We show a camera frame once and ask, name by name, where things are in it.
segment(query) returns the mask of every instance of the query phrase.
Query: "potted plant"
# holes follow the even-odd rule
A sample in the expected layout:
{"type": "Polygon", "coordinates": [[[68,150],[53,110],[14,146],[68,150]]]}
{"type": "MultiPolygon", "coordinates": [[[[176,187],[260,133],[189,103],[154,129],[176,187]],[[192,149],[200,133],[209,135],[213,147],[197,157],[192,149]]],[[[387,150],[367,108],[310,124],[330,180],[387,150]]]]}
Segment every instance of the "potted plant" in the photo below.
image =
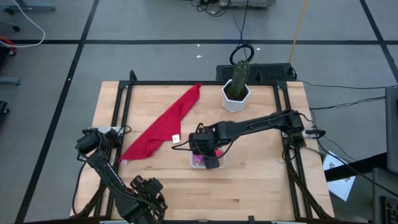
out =
{"type": "Polygon", "coordinates": [[[230,112],[237,112],[244,108],[250,95],[246,85],[250,73],[249,62],[240,61],[235,65],[231,80],[223,87],[223,106],[230,112]]]}

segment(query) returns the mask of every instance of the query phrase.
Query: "white cable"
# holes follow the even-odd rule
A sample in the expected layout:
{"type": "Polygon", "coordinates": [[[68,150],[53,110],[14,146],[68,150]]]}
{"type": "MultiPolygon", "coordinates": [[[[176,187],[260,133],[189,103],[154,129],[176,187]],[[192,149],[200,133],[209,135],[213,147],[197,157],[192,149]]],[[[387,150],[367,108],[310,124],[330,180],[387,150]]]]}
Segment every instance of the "white cable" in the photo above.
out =
{"type": "Polygon", "coordinates": [[[21,7],[18,5],[18,3],[17,3],[15,0],[12,0],[12,1],[17,5],[17,7],[18,7],[18,9],[21,11],[22,15],[24,15],[24,16],[26,17],[27,20],[29,20],[31,23],[33,23],[33,25],[35,25],[37,28],[39,28],[39,29],[43,32],[43,37],[42,37],[42,40],[41,40],[39,43],[37,43],[37,44],[30,44],[30,45],[23,45],[23,46],[9,45],[9,44],[4,43],[4,42],[1,41],[1,40],[0,40],[0,43],[3,44],[3,45],[5,45],[5,46],[8,46],[8,47],[16,47],[16,48],[33,47],[33,46],[40,45],[40,44],[43,42],[43,40],[45,39],[45,32],[44,32],[44,30],[43,30],[41,27],[39,27],[35,22],[33,22],[32,19],[29,19],[29,17],[27,17],[27,15],[24,13],[24,11],[21,9],[21,7]]]}

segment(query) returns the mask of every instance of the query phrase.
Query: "white tag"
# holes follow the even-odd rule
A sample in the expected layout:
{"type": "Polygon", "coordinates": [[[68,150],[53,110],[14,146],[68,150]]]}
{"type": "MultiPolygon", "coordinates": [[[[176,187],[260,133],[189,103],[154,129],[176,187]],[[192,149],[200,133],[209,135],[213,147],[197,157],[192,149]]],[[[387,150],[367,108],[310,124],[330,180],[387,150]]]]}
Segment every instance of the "white tag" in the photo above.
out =
{"type": "Polygon", "coordinates": [[[178,134],[174,134],[172,137],[173,137],[173,144],[180,142],[180,136],[178,134]]]}

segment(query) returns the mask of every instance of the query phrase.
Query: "clear plastic container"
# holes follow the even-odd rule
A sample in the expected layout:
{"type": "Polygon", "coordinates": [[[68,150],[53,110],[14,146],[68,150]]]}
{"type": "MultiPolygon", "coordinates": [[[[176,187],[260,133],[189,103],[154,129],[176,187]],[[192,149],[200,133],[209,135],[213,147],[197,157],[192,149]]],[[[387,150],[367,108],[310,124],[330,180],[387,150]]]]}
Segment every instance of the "clear plastic container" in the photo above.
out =
{"type": "MultiPolygon", "coordinates": [[[[220,150],[221,153],[224,153],[223,147],[219,148],[218,150],[220,150]]],[[[225,164],[226,164],[226,155],[224,155],[223,157],[219,158],[218,161],[220,162],[220,166],[217,167],[216,169],[223,168],[225,166],[225,164]]],[[[193,168],[195,168],[195,169],[206,169],[206,166],[205,166],[204,162],[201,162],[201,163],[196,163],[195,162],[193,154],[190,154],[190,163],[191,163],[191,166],[193,168]]]]}

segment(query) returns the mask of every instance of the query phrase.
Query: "black floor line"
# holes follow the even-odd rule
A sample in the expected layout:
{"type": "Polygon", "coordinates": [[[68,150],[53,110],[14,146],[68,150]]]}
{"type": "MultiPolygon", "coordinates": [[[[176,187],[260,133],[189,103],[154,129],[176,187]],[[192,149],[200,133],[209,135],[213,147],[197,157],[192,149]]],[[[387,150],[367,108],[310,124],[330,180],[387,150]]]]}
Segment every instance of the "black floor line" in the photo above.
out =
{"type": "Polygon", "coordinates": [[[392,58],[390,51],[388,50],[388,47],[386,45],[386,41],[384,41],[383,36],[380,33],[379,28],[377,27],[376,22],[374,21],[374,18],[371,14],[371,11],[369,10],[368,5],[366,4],[365,0],[359,0],[363,10],[365,11],[365,15],[368,18],[368,21],[372,27],[372,30],[374,32],[374,35],[376,35],[377,40],[379,41],[379,45],[381,47],[381,50],[383,51],[384,56],[386,57],[387,63],[390,66],[391,72],[394,75],[394,77],[396,78],[397,82],[398,82],[398,68],[397,65],[394,61],[394,59],[392,58]]]}
{"type": "MultiPolygon", "coordinates": [[[[34,44],[40,40],[12,40],[15,44],[34,44]]],[[[79,44],[80,40],[45,40],[42,44],[79,44]]],[[[158,45],[158,44],[237,44],[237,39],[214,40],[85,40],[84,44],[115,44],[115,45],[158,45]]],[[[244,40],[245,44],[290,45],[293,40],[244,40]]],[[[377,45],[378,40],[298,40],[297,45],[377,45]]],[[[397,45],[398,40],[390,40],[389,44],[397,45]]]]}
{"type": "Polygon", "coordinates": [[[60,95],[60,98],[57,103],[57,107],[55,108],[55,112],[52,117],[49,130],[47,131],[47,134],[45,136],[44,143],[43,143],[42,149],[39,154],[39,158],[37,159],[32,177],[30,178],[27,190],[24,195],[24,199],[22,200],[21,207],[19,208],[16,220],[15,220],[15,223],[23,223],[25,220],[26,214],[28,212],[30,202],[32,200],[33,194],[36,189],[36,185],[39,181],[40,174],[41,174],[43,166],[44,166],[45,158],[47,157],[47,153],[49,152],[51,141],[52,141],[52,138],[55,133],[55,129],[57,128],[57,124],[58,124],[58,121],[61,116],[62,108],[65,104],[65,100],[68,95],[68,91],[69,91],[69,87],[70,87],[70,84],[73,79],[73,75],[75,74],[75,70],[78,65],[80,55],[81,55],[81,52],[84,47],[84,40],[86,40],[91,23],[93,22],[95,11],[98,6],[98,1],[99,0],[94,0],[93,5],[91,7],[90,14],[88,15],[85,28],[81,35],[80,42],[78,43],[78,47],[77,47],[75,56],[72,60],[72,64],[70,65],[70,69],[69,69],[68,75],[65,79],[65,83],[63,85],[61,95],[60,95]]]}

